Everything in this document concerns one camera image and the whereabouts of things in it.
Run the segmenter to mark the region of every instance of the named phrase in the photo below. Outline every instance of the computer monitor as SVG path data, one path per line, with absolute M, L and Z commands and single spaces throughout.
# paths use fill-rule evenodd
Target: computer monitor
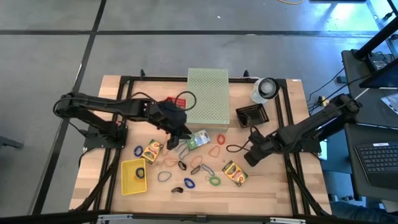
M 359 87 L 387 90 L 398 89 L 398 59 L 373 72 L 369 78 L 359 84 Z

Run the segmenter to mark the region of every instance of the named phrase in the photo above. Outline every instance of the keyboard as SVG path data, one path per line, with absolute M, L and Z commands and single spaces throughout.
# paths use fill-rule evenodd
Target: keyboard
M 398 142 L 355 146 L 369 184 L 398 189 Z

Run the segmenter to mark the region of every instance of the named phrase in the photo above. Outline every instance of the wooden tabletop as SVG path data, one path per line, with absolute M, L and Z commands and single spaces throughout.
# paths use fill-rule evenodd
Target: wooden tabletop
M 116 99 L 120 78 L 116 75 L 105 75 L 99 96 Z M 287 86 L 294 122 L 298 123 L 308 117 L 303 86 L 300 80 L 287 80 Z M 176 96 L 181 91 L 186 90 L 186 87 L 186 82 L 135 81 L 133 93 L 143 91 L 155 100 L 160 101 L 166 99 L 166 93 L 170 96 Z M 166 152 L 162 152 L 152 165 L 146 165 L 147 192 L 127 196 L 121 194 L 121 166 L 119 166 L 111 211 L 208 215 L 292 215 L 282 155 L 272 154 L 258 163 L 256 167 L 251 167 L 244 160 L 244 151 L 230 153 L 225 150 L 225 146 L 228 144 L 243 145 L 248 139 L 249 129 L 239 127 L 235 109 L 253 104 L 249 97 L 251 88 L 252 83 L 229 84 L 230 125 L 227 132 L 224 133 L 226 143 L 220 147 L 220 155 L 217 158 L 209 156 L 208 151 L 217 145 L 216 136 L 218 133 L 209 133 L 211 142 L 192 151 L 185 157 L 184 162 L 188 166 L 186 171 L 180 170 L 178 166 L 169 168 L 163 163 L 165 158 L 178 159 L 177 152 L 169 151 L 166 156 L 162 154 Z M 287 125 L 284 96 L 282 91 L 279 94 L 284 122 Z M 263 135 L 266 135 L 278 128 L 278 119 L 274 100 L 268 101 L 264 106 L 270 121 L 257 127 Z M 96 114 L 103 119 L 111 119 L 111 114 L 97 112 Z M 149 123 L 128 121 L 127 125 L 129 126 L 127 144 L 122 150 L 120 162 L 137 159 L 133 150 L 138 145 L 147 146 L 151 139 L 160 142 L 165 140 L 166 134 L 164 131 L 156 130 Z M 190 175 L 189 163 L 199 155 L 203 156 L 202 163 L 210 166 L 216 176 L 221 179 L 221 185 L 214 187 L 205 180 L 208 173 L 203 169 L 195 175 Z M 103 156 L 104 149 L 95 149 L 81 160 L 70 208 L 79 206 L 98 183 Z M 330 213 L 320 161 L 309 153 L 301 153 L 300 156 L 307 188 L 322 208 Z M 237 163 L 249 176 L 241 187 L 237 187 L 222 171 L 222 168 L 230 160 Z M 159 183 L 157 174 L 161 171 L 171 172 L 172 177 L 166 182 Z M 185 177 L 189 177 L 195 182 L 196 187 L 194 189 L 188 189 L 183 185 Z M 184 193 L 171 193 L 170 191 L 174 187 L 183 187 Z M 107 191 L 108 185 L 104 188 L 100 208 L 104 208 Z M 297 186 L 295 186 L 295 192 L 298 210 L 303 213 L 300 191 Z

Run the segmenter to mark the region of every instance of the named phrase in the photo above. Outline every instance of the green perforated box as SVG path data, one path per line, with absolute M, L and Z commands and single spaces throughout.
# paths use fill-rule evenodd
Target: green perforated box
M 196 106 L 187 111 L 190 129 L 226 130 L 229 125 L 229 90 L 227 69 L 188 69 L 188 90 L 197 97 Z M 193 104 L 187 98 L 187 108 Z

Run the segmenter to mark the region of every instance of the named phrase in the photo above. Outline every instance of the yellow bowl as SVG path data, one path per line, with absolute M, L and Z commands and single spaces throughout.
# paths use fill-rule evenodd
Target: yellow bowl
M 144 168 L 144 178 L 136 175 L 138 168 Z M 131 195 L 147 191 L 147 170 L 145 159 L 134 159 L 122 162 L 122 195 Z

